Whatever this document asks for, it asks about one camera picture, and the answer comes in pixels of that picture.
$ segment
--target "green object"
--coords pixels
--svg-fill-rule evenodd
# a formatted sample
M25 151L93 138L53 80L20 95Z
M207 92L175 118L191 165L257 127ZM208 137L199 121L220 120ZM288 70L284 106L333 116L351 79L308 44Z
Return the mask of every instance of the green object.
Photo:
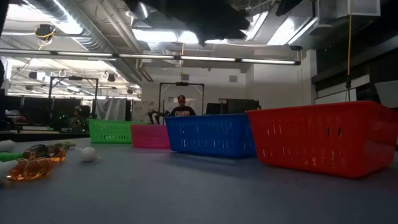
M13 161L13 160L22 158L22 156L23 156L23 153L0 152L0 161L1 162Z
M90 119L88 124L92 143L131 143L130 125L148 122Z

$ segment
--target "baseball cap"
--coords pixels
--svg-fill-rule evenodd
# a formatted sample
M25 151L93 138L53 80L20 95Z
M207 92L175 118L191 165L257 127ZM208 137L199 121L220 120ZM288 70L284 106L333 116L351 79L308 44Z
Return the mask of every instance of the baseball cap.
M179 95L178 96L178 102L185 102L185 96L184 95Z

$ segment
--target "red basket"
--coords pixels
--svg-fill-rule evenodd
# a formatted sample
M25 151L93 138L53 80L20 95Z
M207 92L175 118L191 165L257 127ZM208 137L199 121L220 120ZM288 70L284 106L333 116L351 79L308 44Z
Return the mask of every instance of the red basket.
M246 113L265 164L358 178L394 160L398 113L372 101Z

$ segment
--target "pink basket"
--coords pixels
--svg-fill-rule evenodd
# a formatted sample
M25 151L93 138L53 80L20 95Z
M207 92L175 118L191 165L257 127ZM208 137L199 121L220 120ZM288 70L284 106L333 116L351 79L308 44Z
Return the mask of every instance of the pink basket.
M145 149L170 149L166 125L132 124L131 140L134 147Z

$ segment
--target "dark shirt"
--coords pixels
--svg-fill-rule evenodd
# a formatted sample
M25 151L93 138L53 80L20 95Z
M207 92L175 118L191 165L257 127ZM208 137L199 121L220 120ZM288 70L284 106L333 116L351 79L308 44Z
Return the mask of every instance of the dark shirt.
M170 113L170 116L192 116L196 115L190 106L178 106Z

